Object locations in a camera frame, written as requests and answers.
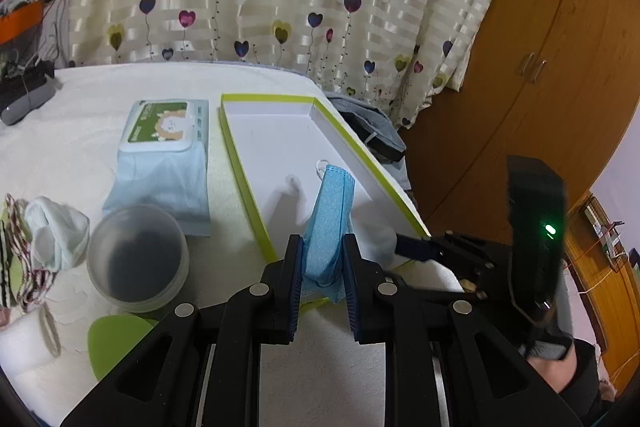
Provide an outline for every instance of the green label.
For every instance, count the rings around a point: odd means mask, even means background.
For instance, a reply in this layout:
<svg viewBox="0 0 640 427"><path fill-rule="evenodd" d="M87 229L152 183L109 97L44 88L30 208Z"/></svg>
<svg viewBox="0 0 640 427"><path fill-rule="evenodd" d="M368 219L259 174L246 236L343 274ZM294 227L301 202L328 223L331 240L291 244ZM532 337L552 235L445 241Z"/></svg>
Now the green label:
<svg viewBox="0 0 640 427"><path fill-rule="evenodd" d="M131 130L129 143L181 140L188 127L186 102L145 103Z"/></svg>

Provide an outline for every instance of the paper roll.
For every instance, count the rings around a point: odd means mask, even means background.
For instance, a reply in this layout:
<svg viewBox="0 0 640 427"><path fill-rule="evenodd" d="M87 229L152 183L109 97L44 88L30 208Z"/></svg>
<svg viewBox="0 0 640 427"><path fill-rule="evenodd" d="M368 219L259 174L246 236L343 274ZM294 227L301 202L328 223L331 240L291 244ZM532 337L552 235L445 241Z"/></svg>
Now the paper roll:
<svg viewBox="0 0 640 427"><path fill-rule="evenodd" d="M6 375L46 365L59 354L53 319L44 307L0 329L0 367Z"/></svg>

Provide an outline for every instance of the blue face mask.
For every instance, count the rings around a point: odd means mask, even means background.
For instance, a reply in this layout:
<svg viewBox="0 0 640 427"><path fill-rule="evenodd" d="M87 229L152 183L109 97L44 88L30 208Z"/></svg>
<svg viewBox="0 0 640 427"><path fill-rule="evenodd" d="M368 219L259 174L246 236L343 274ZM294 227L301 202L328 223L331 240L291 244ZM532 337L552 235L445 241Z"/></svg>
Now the blue face mask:
<svg viewBox="0 0 640 427"><path fill-rule="evenodd" d="M321 291L334 303L344 297L342 236L352 233L354 190L353 176L340 167L327 165L303 236L303 292Z"/></svg>

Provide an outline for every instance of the cartoon animal illustration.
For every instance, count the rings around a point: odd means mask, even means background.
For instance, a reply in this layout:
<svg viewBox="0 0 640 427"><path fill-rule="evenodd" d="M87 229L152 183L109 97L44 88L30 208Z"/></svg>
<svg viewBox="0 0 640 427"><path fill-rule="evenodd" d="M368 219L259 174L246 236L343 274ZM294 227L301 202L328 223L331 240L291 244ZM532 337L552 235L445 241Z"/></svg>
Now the cartoon animal illustration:
<svg viewBox="0 0 640 427"><path fill-rule="evenodd" d="M158 123L156 123L156 132L151 136L158 138L158 141L165 140L181 140L184 131L187 130L187 111L169 111L158 113Z"/></svg>

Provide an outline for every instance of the orange box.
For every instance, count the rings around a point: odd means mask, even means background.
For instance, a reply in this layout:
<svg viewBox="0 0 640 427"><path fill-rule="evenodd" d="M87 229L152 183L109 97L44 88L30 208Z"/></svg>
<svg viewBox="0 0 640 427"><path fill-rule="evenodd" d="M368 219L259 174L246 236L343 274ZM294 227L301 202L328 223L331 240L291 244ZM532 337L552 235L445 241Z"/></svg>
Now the orange box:
<svg viewBox="0 0 640 427"><path fill-rule="evenodd" d="M0 17L0 44L15 39L32 26L39 24L44 13L44 3L39 0L29 3L5 17Z"/></svg>

